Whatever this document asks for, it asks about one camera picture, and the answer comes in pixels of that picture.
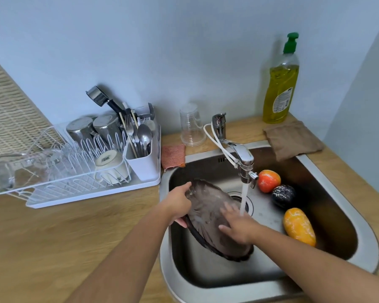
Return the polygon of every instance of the dish rack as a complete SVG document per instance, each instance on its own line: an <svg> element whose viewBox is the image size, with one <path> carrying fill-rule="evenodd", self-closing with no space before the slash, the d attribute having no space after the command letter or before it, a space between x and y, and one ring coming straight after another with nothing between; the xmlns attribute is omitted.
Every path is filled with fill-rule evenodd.
<svg viewBox="0 0 379 303"><path fill-rule="evenodd" d="M66 125L44 129L27 155L11 162L16 175L22 174L22 177L15 176L13 188L0 188L0 195L12 195L25 200L26 206L38 209L160 183L160 125L152 138L150 154L142 158L135 158L124 131L123 140L117 135L115 138L108 136L107 142L97 137L94 143L87 140L86 144L78 145L67 133ZM122 154L122 162L101 172L96 170L95 159L111 149ZM121 166L126 168L128 176L119 178L120 183L112 184L107 180L109 176L101 178L107 170L113 170L109 174L115 176L115 170L120 170Z"/></svg>

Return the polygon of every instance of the white hose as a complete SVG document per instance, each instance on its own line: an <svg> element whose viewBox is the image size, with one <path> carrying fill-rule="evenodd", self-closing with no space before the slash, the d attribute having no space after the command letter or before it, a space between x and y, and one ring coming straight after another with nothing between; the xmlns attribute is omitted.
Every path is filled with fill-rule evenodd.
<svg viewBox="0 0 379 303"><path fill-rule="evenodd" d="M206 129L207 126L211 126L211 130L212 130L212 133L213 133L213 137L214 137L215 139L213 139L212 136L209 135L209 133L207 132L207 129ZM212 142L213 142L215 145L217 145L217 147L218 147L219 149L222 150L224 156L225 156L226 159L227 159L227 160L233 165L233 167L234 167L234 168L237 168L237 163L236 163L236 162L238 161L238 159L235 158L232 154L230 154L230 153L229 153L229 152L228 152L228 151L222 146L222 144L221 144L220 141L219 141L219 138L216 136L215 130L214 130L213 127L212 127L212 122L204 125L204 132L205 132L205 134L209 137L209 139L212 140Z"/></svg>

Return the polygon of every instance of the forearm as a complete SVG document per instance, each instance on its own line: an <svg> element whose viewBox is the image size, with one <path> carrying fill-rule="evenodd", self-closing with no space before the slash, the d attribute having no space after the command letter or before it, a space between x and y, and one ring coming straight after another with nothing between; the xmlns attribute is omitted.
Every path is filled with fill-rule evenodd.
<svg viewBox="0 0 379 303"><path fill-rule="evenodd" d="M163 204L156 205L66 303L138 302L170 221L171 217Z"/></svg>
<svg viewBox="0 0 379 303"><path fill-rule="evenodd" d="M379 302L379 277L263 225L253 244L318 303Z"/></svg>

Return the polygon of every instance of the person's left hand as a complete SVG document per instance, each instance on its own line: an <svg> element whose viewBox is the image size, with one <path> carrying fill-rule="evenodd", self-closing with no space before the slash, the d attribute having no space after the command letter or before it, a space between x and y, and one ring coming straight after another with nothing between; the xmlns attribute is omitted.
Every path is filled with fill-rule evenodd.
<svg viewBox="0 0 379 303"><path fill-rule="evenodd" d="M187 227L187 223L185 223L181 217L185 216L191 209L191 201L185 196L185 193L190 187L191 182L177 186L171 190L167 194L167 197L161 202L172 217L170 224L175 220L182 227Z"/></svg>

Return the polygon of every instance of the person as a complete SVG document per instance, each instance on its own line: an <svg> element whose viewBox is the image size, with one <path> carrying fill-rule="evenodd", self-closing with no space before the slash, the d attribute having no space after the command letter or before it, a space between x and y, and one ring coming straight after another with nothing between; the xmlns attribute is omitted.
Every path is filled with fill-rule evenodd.
<svg viewBox="0 0 379 303"><path fill-rule="evenodd" d="M137 303L168 226L191 208L188 182L171 190L71 294L66 303ZM225 204L230 227L219 229L241 244L254 244L291 277L314 302L379 303L379 277L324 251L259 224Z"/></svg>

